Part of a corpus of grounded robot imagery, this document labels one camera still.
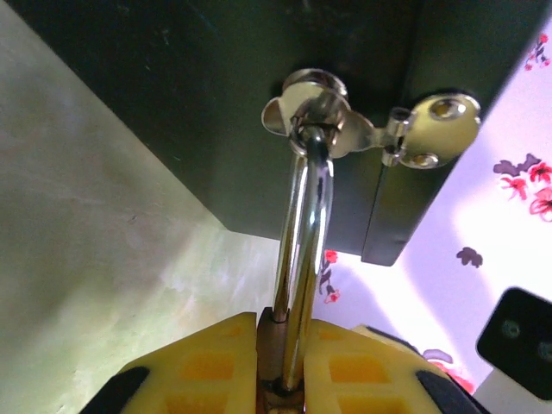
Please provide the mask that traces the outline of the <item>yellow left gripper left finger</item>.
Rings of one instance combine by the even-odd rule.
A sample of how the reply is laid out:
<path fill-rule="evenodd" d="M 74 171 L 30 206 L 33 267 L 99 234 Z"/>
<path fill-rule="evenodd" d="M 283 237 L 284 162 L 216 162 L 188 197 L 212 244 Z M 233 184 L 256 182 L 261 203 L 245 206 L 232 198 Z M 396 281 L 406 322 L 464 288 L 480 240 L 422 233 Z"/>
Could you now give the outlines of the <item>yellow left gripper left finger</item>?
<path fill-rule="evenodd" d="M 121 368 L 83 413 L 255 413 L 256 314 L 243 312 Z"/>

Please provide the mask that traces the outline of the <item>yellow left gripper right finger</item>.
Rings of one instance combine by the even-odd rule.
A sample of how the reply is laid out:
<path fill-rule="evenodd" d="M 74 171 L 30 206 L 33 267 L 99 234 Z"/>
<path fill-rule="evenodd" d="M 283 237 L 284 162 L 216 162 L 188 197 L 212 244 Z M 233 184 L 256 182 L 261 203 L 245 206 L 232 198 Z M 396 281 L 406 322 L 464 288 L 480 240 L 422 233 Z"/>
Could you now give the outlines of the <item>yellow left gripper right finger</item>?
<path fill-rule="evenodd" d="M 308 413 L 486 413 L 420 354 L 314 320 L 304 356 Z"/>

